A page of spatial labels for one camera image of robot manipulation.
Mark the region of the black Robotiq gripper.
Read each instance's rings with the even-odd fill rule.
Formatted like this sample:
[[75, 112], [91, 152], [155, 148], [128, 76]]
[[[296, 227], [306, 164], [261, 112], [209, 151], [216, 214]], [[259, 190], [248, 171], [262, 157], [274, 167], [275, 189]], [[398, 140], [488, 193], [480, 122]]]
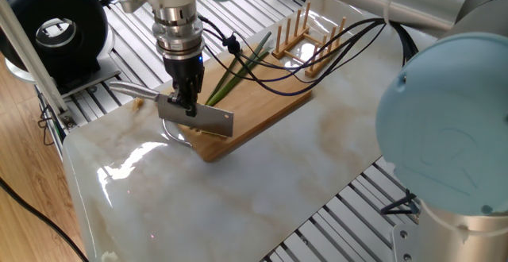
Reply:
[[172, 77], [174, 88], [168, 95], [168, 101], [173, 106], [185, 110], [188, 117], [195, 118], [205, 71], [202, 53], [180, 60], [164, 58], [164, 66]]

